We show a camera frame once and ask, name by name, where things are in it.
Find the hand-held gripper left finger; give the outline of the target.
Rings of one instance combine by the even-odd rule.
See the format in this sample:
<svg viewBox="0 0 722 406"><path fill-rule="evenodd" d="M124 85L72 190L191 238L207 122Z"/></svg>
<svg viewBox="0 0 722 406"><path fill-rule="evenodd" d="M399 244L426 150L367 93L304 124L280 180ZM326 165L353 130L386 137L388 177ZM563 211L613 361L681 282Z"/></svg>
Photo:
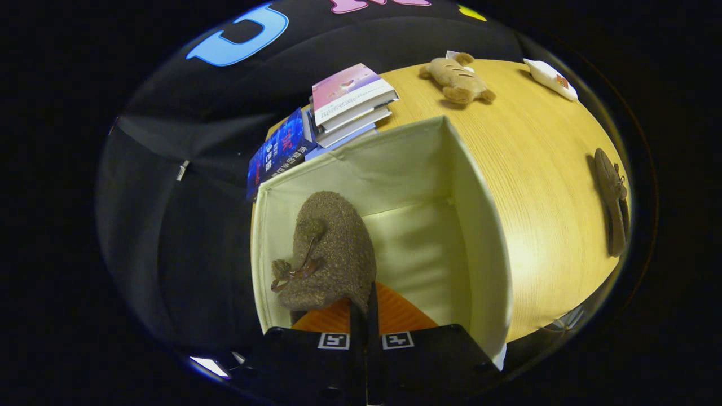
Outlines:
<svg viewBox="0 0 722 406"><path fill-rule="evenodd" d="M364 320L349 304L350 332L273 327L241 367L241 389L260 405L366 405Z"/></svg>

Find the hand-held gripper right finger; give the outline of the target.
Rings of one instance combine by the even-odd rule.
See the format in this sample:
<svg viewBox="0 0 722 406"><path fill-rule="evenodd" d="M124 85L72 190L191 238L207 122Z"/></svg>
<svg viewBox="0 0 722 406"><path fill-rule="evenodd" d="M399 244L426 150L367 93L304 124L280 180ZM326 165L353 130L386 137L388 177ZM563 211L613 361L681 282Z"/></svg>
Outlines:
<svg viewBox="0 0 722 406"><path fill-rule="evenodd" d="M381 333L377 283L369 296L368 404L470 405L502 373L460 324Z"/></svg>

